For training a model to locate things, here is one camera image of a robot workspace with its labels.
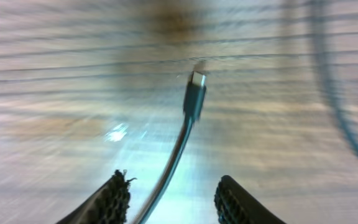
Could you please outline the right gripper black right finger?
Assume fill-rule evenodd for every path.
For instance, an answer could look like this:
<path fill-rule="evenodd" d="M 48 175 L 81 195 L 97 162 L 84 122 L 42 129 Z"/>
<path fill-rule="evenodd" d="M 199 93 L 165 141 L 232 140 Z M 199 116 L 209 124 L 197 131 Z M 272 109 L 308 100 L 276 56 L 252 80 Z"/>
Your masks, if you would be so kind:
<path fill-rule="evenodd" d="M 220 224 L 285 224 L 229 175 L 221 177 L 214 205 Z"/>

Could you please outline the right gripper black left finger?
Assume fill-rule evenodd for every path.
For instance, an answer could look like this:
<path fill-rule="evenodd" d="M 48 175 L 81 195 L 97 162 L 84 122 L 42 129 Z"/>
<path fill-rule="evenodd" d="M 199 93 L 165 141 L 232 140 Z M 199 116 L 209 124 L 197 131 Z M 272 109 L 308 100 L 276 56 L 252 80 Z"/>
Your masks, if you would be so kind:
<path fill-rule="evenodd" d="M 95 193 L 57 224 L 125 224 L 130 207 L 131 182 L 126 170 L 115 170 Z"/>

